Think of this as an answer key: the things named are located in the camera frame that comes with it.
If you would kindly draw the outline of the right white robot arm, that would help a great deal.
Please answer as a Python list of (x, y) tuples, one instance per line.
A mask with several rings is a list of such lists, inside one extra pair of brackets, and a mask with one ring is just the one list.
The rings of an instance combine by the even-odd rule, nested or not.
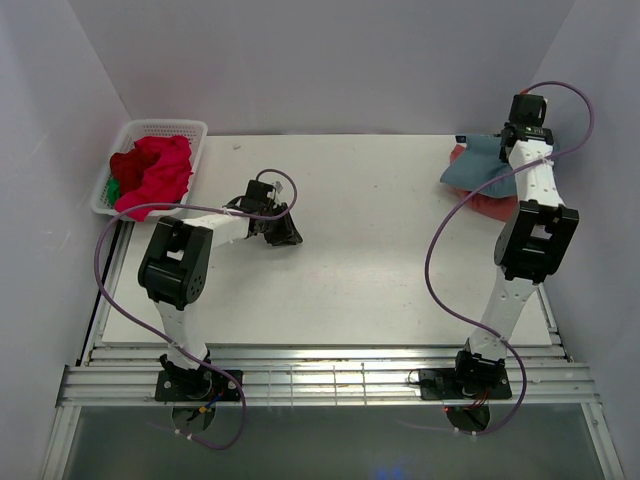
[(501, 132), (500, 158), (515, 172), (518, 203), (496, 241), (496, 281), (477, 327), (458, 352), (451, 382), (464, 397), (511, 396), (507, 347), (539, 284), (557, 272), (579, 223), (558, 193), (551, 155), (553, 135), (543, 126), (547, 100), (514, 96)]

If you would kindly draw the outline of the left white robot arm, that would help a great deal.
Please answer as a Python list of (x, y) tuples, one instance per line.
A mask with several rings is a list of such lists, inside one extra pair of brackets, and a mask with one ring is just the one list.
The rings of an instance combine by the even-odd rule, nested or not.
[(244, 195), (225, 205), (220, 213), (179, 220), (161, 218), (143, 256), (138, 283), (156, 307), (163, 333), (171, 341), (160, 359), (171, 384), (190, 399), (211, 390), (213, 373), (202, 364), (209, 350), (198, 337), (187, 314), (205, 289), (212, 251), (253, 236), (263, 236), (271, 246), (303, 242), (288, 205), (279, 200), (279, 183), (257, 179), (248, 182)]

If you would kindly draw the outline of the blue t shirt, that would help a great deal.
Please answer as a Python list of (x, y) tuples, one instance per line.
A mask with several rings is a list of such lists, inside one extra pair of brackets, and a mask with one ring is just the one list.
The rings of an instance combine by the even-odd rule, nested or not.
[(479, 186), (512, 171), (499, 159), (500, 138), (495, 135), (466, 135), (466, 150), (453, 165), (444, 170), (440, 182), (446, 186), (472, 191)]

